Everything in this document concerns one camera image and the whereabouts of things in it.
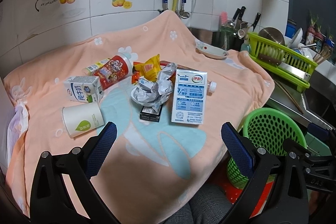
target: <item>blue gripper pad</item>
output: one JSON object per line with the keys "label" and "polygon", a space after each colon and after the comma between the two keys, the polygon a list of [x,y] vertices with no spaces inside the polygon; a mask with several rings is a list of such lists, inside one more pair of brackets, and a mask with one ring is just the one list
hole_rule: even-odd
{"label": "blue gripper pad", "polygon": [[329,132],[328,130],[314,124],[310,123],[307,127],[307,131],[318,138],[320,141],[325,142],[329,140]]}
{"label": "blue gripper pad", "polygon": [[117,126],[114,123],[109,122],[100,134],[93,138],[97,137],[99,137],[99,140],[89,153],[86,161],[85,176],[87,179],[91,179],[91,177],[98,175],[100,167],[103,165],[107,154],[117,138]]}
{"label": "blue gripper pad", "polygon": [[222,140],[229,150],[230,155],[235,161],[240,173],[251,179],[254,173],[253,159],[242,144],[238,132],[229,122],[226,122],[222,126],[221,135]]}

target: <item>green plastic basket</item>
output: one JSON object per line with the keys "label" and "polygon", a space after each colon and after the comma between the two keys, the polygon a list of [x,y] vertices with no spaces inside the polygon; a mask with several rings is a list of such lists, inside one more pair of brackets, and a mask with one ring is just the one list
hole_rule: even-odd
{"label": "green plastic basket", "polygon": [[282,78],[292,82],[297,86],[298,92],[303,92],[310,87],[308,81],[299,79],[295,75],[278,68],[276,65],[266,63],[258,59],[259,54],[264,54],[269,57],[280,60],[283,63],[291,65],[299,70],[302,70],[308,74],[312,74],[318,66],[313,60],[306,58],[305,56],[295,52],[286,46],[275,43],[271,40],[258,36],[257,33],[249,33],[250,45],[251,45],[251,58],[257,62],[263,68],[281,76]]}
{"label": "green plastic basket", "polygon": [[[248,137],[255,147],[264,147],[270,154],[284,156],[282,143],[291,138],[307,148],[305,137],[297,124],[287,115],[273,108],[259,108],[251,112],[244,122],[243,136]],[[227,164],[227,177],[231,184],[243,189],[248,178],[243,176],[231,158]]]}

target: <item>crumpled aluminum foil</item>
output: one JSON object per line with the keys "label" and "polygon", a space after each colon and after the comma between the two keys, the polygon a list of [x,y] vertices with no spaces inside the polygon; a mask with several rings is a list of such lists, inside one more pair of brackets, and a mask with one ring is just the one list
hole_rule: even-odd
{"label": "crumpled aluminum foil", "polygon": [[174,85],[169,78],[176,71],[177,64],[169,63],[157,75],[157,81],[148,81],[145,77],[140,77],[137,85],[131,92],[131,98],[137,104],[152,107],[158,111],[160,105],[165,103],[170,94],[174,91]]}

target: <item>black box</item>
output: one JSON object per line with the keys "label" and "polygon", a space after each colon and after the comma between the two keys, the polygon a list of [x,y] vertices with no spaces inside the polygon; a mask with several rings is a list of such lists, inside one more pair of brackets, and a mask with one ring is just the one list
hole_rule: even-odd
{"label": "black box", "polygon": [[159,122],[162,111],[162,105],[160,105],[159,111],[155,111],[152,107],[144,106],[140,112],[140,119],[150,122]]}

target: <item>green colander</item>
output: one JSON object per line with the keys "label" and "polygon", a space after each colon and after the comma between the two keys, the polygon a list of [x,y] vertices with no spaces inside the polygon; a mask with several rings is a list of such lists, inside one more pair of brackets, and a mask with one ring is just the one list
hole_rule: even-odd
{"label": "green colander", "polygon": [[[270,154],[279,156],[286,155],[282,148],[286,138],[307,148],[305,137],[297,124],[273,108],[264,107],[251,112],[244,122],[243,136],[248,137],[255,147],[264,147]],[[238,189],[243,189],[248,182],[248,178],[240,173],[232,158],[227,164],[226,173],[231,184]],[[269,176],[268,182],[273,180],[274,176]]]}

